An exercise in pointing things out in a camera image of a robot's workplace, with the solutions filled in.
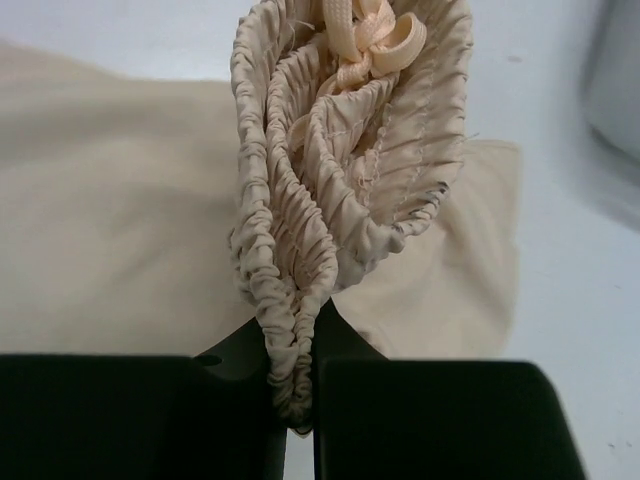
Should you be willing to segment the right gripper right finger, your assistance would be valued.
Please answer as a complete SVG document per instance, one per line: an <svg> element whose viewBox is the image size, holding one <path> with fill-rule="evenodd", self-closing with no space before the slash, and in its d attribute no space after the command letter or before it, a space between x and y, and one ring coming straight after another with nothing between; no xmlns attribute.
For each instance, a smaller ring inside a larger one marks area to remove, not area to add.
<svg viewBox="0 0 640 480"><path fill-rule="evenodd" d="M314 475L391 479L395 467L393 363L364 340L332 302L313 347Z"/></svg>

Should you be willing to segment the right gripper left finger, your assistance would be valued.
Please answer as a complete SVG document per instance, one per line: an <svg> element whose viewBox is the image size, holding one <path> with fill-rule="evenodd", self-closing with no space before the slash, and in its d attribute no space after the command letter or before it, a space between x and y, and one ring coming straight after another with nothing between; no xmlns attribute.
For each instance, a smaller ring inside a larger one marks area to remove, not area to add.
<svg viewBox="0 0 640 480"><path fill-rule="evenodd" d="M210 376L201 445L214 479L282 479L286 428L274 414L270 361L252 319L195 357Z"/></svg>

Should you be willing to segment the beige trousers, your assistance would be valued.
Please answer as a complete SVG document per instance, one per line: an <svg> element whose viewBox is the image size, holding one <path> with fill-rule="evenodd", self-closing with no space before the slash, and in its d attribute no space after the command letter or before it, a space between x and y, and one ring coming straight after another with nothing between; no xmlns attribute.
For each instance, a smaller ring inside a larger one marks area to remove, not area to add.
<svg viewBox="0 0 640 480"><path fill-rule="evenodd" d="M465 133L465 1L263 1L231 79L1 46L1 348L193 354L255 319L311 427L334 304L391 358L500 352L518 148Z"/></svg>

